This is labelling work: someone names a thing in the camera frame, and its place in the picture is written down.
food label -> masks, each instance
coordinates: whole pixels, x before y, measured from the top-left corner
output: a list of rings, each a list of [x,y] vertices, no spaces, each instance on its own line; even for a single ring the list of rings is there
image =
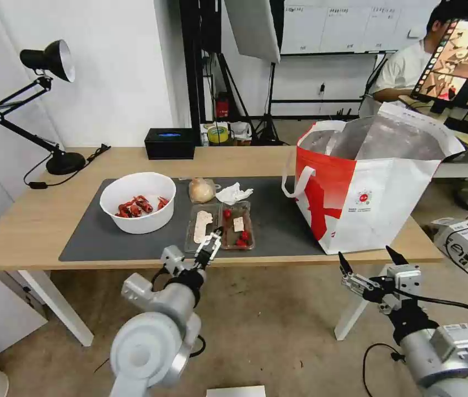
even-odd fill
[[[234,219],[234,231],[242,232],[245,230],[245,225],[243,224],[243,217]]]
[[[193,240],[197,244],[201,244],[206,237],[206,225],[212,223],[212,214],[206,211],[197,212],[195,221],[195,231],[193,233]]]

black box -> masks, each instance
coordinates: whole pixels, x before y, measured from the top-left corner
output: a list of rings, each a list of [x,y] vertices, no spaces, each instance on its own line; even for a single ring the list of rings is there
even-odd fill
[[[193,159],[195,152],[191,128],[151,128],[144,142],[149,160]]]

logo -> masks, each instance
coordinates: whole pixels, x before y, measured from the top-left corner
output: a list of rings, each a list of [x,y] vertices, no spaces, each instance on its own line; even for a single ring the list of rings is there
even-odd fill
[[[359,192],[356,203],[357,205],[369,205],[372,200],[372,192],[369,190],[363,190]]]

shopping bag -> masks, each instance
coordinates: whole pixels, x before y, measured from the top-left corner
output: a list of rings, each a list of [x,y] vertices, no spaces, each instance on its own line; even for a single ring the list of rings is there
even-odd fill
[[[287,191],[284,171],[282,190],[327,254],[390,245],[441,160],[464,150],[453,131],[408,112],[384,104],[375,117],[317,122],[299,139],[295,188]]]

crayfish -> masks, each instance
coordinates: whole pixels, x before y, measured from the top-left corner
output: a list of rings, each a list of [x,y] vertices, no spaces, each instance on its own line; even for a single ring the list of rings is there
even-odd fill
[[[158,197],[157,211],[164,208],[169,203],[169,200]],[[134,197],[133,200],[128,201],[118,206],[118,213],[115,214],[120,218],[140,218],[142,211],[146,214],[152,213],[154,210],[153,206],[147,201],[144,196]]]

